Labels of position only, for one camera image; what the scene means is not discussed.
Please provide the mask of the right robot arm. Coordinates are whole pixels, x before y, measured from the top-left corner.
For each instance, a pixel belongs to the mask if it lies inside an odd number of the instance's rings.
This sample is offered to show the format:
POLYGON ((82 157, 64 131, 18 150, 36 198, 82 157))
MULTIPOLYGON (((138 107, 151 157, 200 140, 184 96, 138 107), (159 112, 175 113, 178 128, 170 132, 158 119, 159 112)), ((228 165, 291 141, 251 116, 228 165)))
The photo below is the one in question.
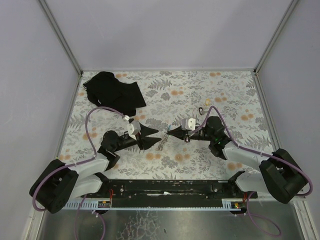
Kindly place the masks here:
POLYGON ((185 120, 167 134, 186 143, 191 140, 208 141, 208 148, 215 157, 256 170, 256 173, 242 173, 236 178, 236 185, 243 192, 269 193, 278 202, 287 204, 308 184, 300 167, 286 150, 279 148, 272 155, 267 155, 251 147, 237 146, 225 133, 225 126, 218 116, 210 116, 205 125, 193 133, 195 121, 194 118, 185 120))

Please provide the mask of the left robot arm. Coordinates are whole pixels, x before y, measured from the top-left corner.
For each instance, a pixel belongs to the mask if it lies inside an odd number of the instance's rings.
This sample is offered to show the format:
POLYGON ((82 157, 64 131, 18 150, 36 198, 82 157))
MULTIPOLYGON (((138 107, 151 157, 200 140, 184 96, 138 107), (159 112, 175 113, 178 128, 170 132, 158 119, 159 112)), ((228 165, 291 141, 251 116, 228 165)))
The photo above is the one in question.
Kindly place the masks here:
POLYGON ((103 185, 99 174, 112 169, 120 159, 116 152, 132 146, 148 150, 161 141, 161 138, 153 136, 156 133, 157 129, 133 120, 127 124, 123 135, 114 130, 105 132, 92 160, 73 164, 52 160, 29 190, 32 204, 41 204, 44 211, 54 214, 69 200, 98 192, 103 185))

